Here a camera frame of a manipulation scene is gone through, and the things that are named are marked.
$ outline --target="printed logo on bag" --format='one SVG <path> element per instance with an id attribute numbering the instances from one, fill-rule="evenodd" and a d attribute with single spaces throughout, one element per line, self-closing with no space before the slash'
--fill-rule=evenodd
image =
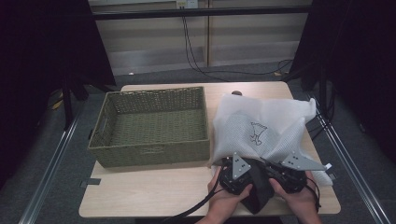
<path id="1" fill-rule="evenodd" d="M 250 141 L 255 142 L 256 146 L 259 146 L 262 144 L 262 141 L 260 141 L 260 135 L 267 130 L 267 127 L 260 123 L 254 123 L 250 122 L 251 126 L 253 126 L 253 135 L 250 136 Z"/>

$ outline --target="white cloth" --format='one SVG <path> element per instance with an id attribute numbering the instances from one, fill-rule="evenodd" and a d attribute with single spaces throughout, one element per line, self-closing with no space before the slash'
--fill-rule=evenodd
<path id="1" fill-rule="evenodd" d="M 309 158 L 301 148 L 301 140 L 305 124 L 315 115 L 314 99 L 309 102 L 258 100 L 224 94 L 213 119 L 215 145 L 212 163 L 235 152 L 242 158 L 280 162 L 292 151 L 300 150 Z M 325 172 L 312 173 L 320 185 L 332 185 Z"/>

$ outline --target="black curtain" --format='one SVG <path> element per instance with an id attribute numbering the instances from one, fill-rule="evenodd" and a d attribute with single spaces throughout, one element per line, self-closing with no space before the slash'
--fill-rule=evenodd
<path id="1" fill-rule="evenodd" d="M 115 80 L 87 0 L 0 1 L 0 37 L 3 184 L 29 149 L 50 93 L 66 77 L 77 89 Z"/>
<path id="2" fill-rule="evenodd" d="M 394 1 L 314 0 L 325 13 L 308 15 L 290 72 L 300 73 L 311 90 L 323 71 L 358 116 L 368 134 L 396 161 L 396 3 Z"/>

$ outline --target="metal rail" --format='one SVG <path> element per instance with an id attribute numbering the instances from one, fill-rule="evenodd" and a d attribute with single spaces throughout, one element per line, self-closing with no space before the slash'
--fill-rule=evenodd
<path id="1" fill-rule="evenodd" d="M 79 103 L 78 112 L 71 123 L 70 127 L 64 131 L 62 138 L 55 149 L 55 153 L 52 159 L 49 162 L 49 166 L 47 167 L 46 173 L 44 173 L 43 178 L 35 190 L 35 194 L 30 200 L 29 204 L 25 208 L 20 224 L 33 224 L 37 219 L 38 213 L 40 212 L 41 206 L 46 199 L 47 193 L 50 190 L 50 186 L 53 178 L 55 177 L 56 171 L 58 170 L 59 164 L 64 157 L 64 153 L 66 152 L 67 146 L 70 142 L 70 139 L 73 136 L 73 133 L 77 127 L 79 116 L 81 115 L 82 108 L 84 106 L 84 102 Z"/>
<path id="2" fill-rule="evenodd" d="M 93 18 L 97 21 L 172 18 L 172 17 L 202 17 L 202 16 L 232 16 L 232 15 L 257 15 L 257 14 L 290 14 L 308 13 L 319 11 L 318 7 L 225 7 L 225 8 L 187 8 L 163 9 L 147 11 L 108 11 L 94 12 Z"/>
<path id="3" fill-rule="evenodd" d="M 318 108 L 318 100 L 307 94 L 308 98 L 314 98 L 317 101 Z M 355 185 L 358 193 L 361 195 L 364 203 L 367 206 L 367 209 L 370 211 L 375 223 L 377 224 L 390 224 L 390 220 L 382 207 L 382 204 L 375 196 L 374 192 L 371 190 L 370 186 L 364 179 L 363 175 L 359 171 L 358 167 L 356 166 L 355 162 L 350 157 L 346 147 L 344 146 L 343 142 L 341 141 L 340 137 L 338 136 L 337 132 L 335 131 L 334 127 L 323 117 L 319 110 L 318 112 L 318 120 L 322 125 L 324 131 L 326 132 L 329 140 L 332 143 L 332 146 L 335 149 L 340 161 L 344 164 L 346 171 L 348 172 L 353 184 Z"/>

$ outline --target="hand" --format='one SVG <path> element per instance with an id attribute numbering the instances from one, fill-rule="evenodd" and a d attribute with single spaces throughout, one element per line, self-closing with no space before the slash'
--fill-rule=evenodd
<path id="1" fill-rule="evenodd" d="M 210 191 L 216 184 L 216 181 L 219 176 L 220 168 L 216 170 L 215 175 L 212 180 L 207 184 L 207 190 Z M 247 185 L 245 189 L 242 191 L 240 195 L 233 195 L 229 193 L 227 190 L 222 189 L 220 184 L 217 185 L 215 192 L 221 190 L 216 193 L 209 201 L 209 211 L 206 216 L 199 220 L 197 223 L 204 224 L 220 224 L 227 220 L 235 211 L 236 206 L 239 202 L 245 199 L 250 190 L 253 188 L 253 185 Z"/>
<path id="2" fill-rule="evenodd" d="M 311 172 L 306 171 L 305 173 L 308 178 L 314 180 Z M 291 211 L 297 216 L 297 218 L 300 219 L 301 222 L 304 224 L 321 223 L 315 206 L 315 196 L 311 191 L 309 191 L 307 188 L 303 188 L 301 192 L 288 194 L 275 179 L 270 178 L 270 183 L 274 188 L 275 193 L 285 199 Z M 315 184 L 309 179 L 307 180 L 307 185 L 311 189 L 316 188 Z"/>

